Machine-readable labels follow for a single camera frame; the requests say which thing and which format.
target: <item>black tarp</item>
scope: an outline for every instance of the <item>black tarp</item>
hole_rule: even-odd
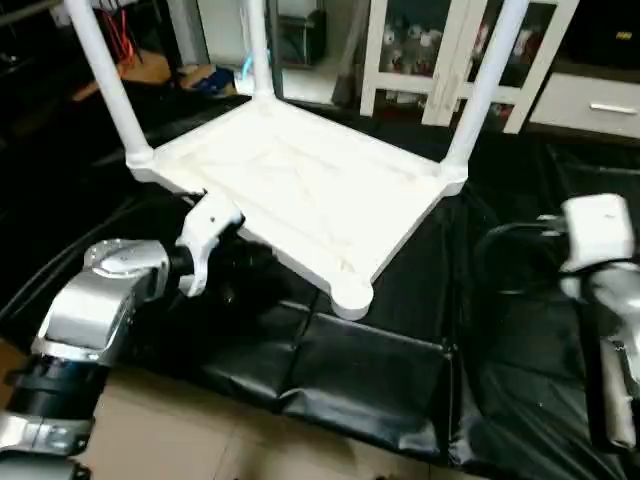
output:
[[[245,101],[130,96],[154,144]],[[444,129],[323,114],[434,159],[450,142]],[[180,229],[186,205],[133,181],[116,147],[94,96],[2,154],[0,331],[24,349],[78,271],[87,232],[113,212],[141,205],[98,238],[171,242]],[[273,262],[227,261],[203,297],[143,308],[125,360],[435,464],[496,478],[635,478],[627,458],[589,441],[573,306],[556,288],[518,297],[479,288],[473,246],[493,226],[558,212],[571,195],[623,194],[640,220],[638,162],[623,147],[483,134],[463,192],[389,264],[363,321],[335,318],[324,294]],[[239,242],[225,258],[247,251]],[[516,277],[539,275],[517,245],[500,248],[500,260]]]

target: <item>cable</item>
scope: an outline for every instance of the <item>cable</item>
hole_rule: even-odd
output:
[[[40,289],[46,288],[47,285],[56,278],[56,275],[64,271],[69,264],[76,260],[77,255],[73,255],[72,252],[80,251],[84,254],[85,250],[91,246],[93,242],[95,242],[96,237],[104,232],[107,228],[113,226],[119,220],[122,220],[124,217],[131,215],[137,211],[140,211],[144,208],[147,208],[151,205],[160,204],[164,202],[174,201],[177,198],[189,199],[197,202],[197,199],[201,197],[200,194],[192,193],[192,192],[182,192],[182,193],[169,193],[168,195],[162,195],[160,197],[154,197],[146,199],[143,202],[136,203],[130,207],[123,208],[121,206],[118,210],[116,210],[113,214],[111,214],[103,223],[89,230],[80,238],[76,239],[73,243],[65,247],[61,252],[59,252],[55,257],[49,260],[44,266],[42,266],[34,275],[25,282],[25,284],[20,287],[20,289],[15,293],[13,298],[7,302],[7,304],[0,309],[0,325],[2,325],[5,317],[8,316],[8,313],[11,313],[11,310],[14,306],[22,301],[22,306],[17,308],[13,314],[19,313],[25,305],[27,305],[32,299],[33,295],[24,299],[23,297],[27,294],[28,290],[33,286],[33,284],[44,274],[49,273],[49,278],[45,280]],[[49,271],[56,263],[60,262],[59,265],[53,271]]]
[[[553,230],[546,222],[508,223],[489,230],[476,244],[473,253],[475,267],[473,273],[481,287],[491,289],[501,295],[525,295],[546,290],[557,284],[559,274],[554,275],[553,278],[547,278],[538,282],[530,282],[518,288],[495,289],[492,287],[494,282],[491,281],[490,275],[487,273],[488,252],[495,247],[499,240],[521,231],[543,233]]]

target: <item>toy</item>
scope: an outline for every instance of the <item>toy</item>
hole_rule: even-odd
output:
[[[429,30],[420,35],[419,48],[413,66],[413,72],[416,75],[433,75],[441,43],[442,32],[439,30]]]
[[[400,31],[394,27],[394,23],[387,23],[384,26],[382,36],[382,53],[380,55],[380,70],[382,72],[402,71],[402,40]],[[398,92],[387,90],[385,98],[388,102],[395,102]]]
[[[411,75],[415,71],[418,52],[421,49],[420,39],[424,33],[420,25],[414,24],[407,30],[407,38],[402,45],[402,73]]]

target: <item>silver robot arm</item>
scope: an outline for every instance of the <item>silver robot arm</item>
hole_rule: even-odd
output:
[[[211,251],[243,217],[227,199],[206,195],[187,214],[169,251],[153,240],[104,240],[56,295],[25,368],[0,414],[0,478],[86,479],[68,459],[84,451],[93,411],[127,337],[136,310],[161,298],[169,277],[187,296],[207,283]]]

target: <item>tiled floor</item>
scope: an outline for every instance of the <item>tiled floor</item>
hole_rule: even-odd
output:
[[[18,360],[0,345],[0,373]],[[142,371],[113,374],[96,417],[95,480],[477,479]]]

